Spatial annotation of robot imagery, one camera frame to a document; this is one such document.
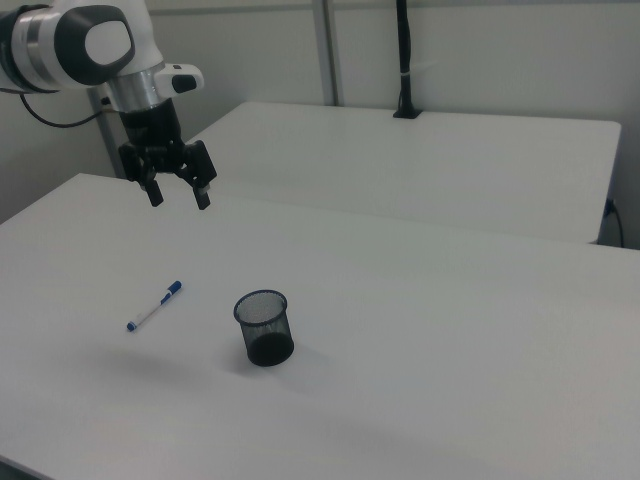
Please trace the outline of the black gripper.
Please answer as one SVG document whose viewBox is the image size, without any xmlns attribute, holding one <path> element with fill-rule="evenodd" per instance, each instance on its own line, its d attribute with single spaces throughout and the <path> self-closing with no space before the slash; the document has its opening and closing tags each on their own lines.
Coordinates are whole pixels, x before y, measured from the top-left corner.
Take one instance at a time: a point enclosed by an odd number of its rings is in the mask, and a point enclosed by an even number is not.
<svg viewBox="0 0 640 480">
<path fill-rule="evenodd" d="M 164 198 L 155 172 L 176 173 L 192 187 L 198 208 L 207 209 L 208 190 L 217 172 L 202 141 L 184 145 L 173 101 L 119 116 L 127 135 L 127 141 L 118 148 L 125 178 L 138 181 L 151 205 L 158 207 Z M 144 165 L 155 172 L 143 172 Z"/>
</svg>

